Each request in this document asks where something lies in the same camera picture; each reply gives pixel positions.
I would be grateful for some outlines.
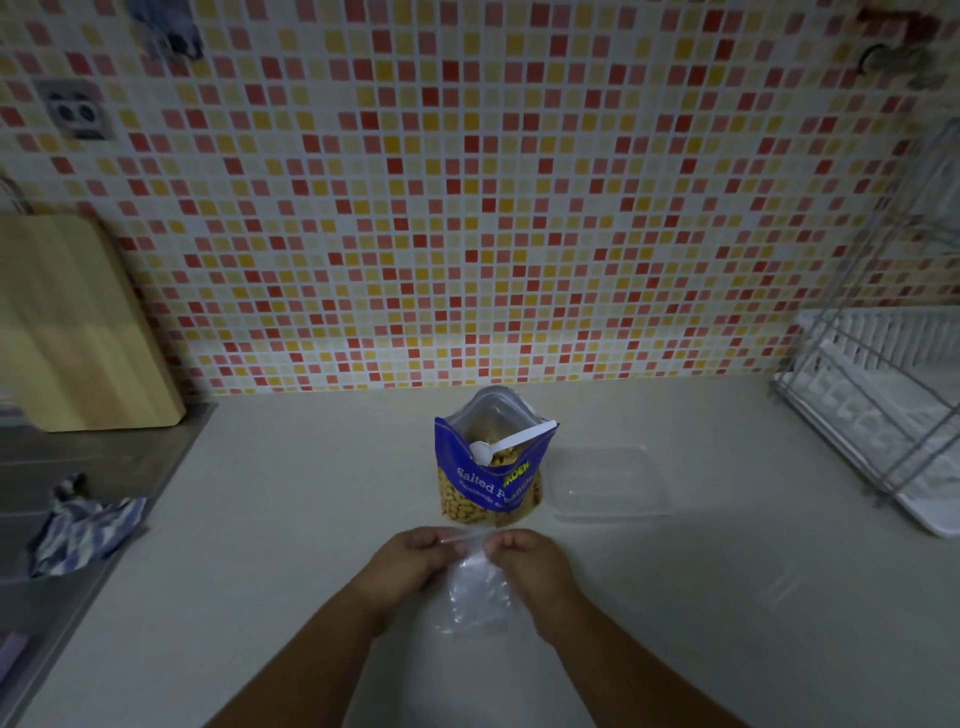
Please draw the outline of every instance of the blue snack bag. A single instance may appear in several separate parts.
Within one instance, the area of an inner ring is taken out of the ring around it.
[[[509,387],[486,387],[455,414],[434,421],[441,510],[458,523],[500,526],[525,518],[542,500],[540,461],[557,428],[479,465],[469,443],[496,442],[543,422]]]

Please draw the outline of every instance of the dish drying rack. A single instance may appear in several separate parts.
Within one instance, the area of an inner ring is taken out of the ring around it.
[[[931,532],[960,536],[960,306],[862,308],[891,244],[960,254],[960,119],[924,145],[843,261],[773,388]]]

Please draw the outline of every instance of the white plastic spoon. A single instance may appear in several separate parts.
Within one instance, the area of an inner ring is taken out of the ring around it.
[[[477,464],[486,468],[493,461],[493,454],[495,452],[513,448],[525,443],[527,440],[533,440],[535,437],[540,437],[544,432],[549,432],[556,426],[556,420],[540,423],[539,425],[522,429],[520,432],[515,432],[510,437],[505,437],[493,445],[488,445],[483,440],[477,440],[475,443],[470,443],[470,454],[473,455],[473,459],[477,461]]]

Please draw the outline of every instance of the dish towel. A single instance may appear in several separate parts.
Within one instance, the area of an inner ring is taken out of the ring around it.
[[[143,518],[146,498],[101,505],[77,495],[75,488],[83,480],[83,473],[74,473],[54,489],[50,515],[27,546],[31,578],[62,576],[106,559]]]

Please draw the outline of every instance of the forearm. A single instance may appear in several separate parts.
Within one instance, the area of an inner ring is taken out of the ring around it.
[[[553,612],[544,637],[557,650],[597,728],[742,725],[585,596],[555,605]]]
[[[382,626],[347,585],[206,728],[339,727]]]

